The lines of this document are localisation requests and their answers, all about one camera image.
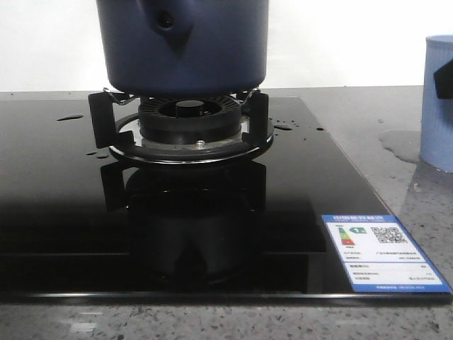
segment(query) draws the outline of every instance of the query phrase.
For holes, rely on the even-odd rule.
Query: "pot handle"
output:
[[[137,0],[148,26],[162,35],[185,35],[194,23],[194,0]]]
[[[453,99],[453,59],[434,72],[434,83],[439,99]]]

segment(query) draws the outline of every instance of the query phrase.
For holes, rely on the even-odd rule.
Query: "white wall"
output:
[[[422,84],[432,34],[453,34],[453,1],[270,0],[261,87]],[[104,86],[95,0],[0,0],[0,91]]]

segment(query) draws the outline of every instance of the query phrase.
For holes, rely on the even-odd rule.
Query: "burner cap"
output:
[[[139,107],[140,133],[153,142],[214,142],[241,129],[241,107],[228,96],[180,100],[158,98]]]

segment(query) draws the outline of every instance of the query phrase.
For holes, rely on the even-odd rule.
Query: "gas burner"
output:
[[[151,141],[176,145],[214,142],[238,133],[241,106],[229,96],[158,98],[140,105],[139,121],[140,133]]]
[[[272,144],[268,96],[259,91],[198,98],[141,98],[138,113],[115,122],[113,103],[125,93],[89,97],[97,148],[118,159],[157,164],[199,164],[256,157]]]

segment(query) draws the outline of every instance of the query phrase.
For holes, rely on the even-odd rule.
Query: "qr code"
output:
[[[408,243],[398,228],[371,228],[379,243]]]

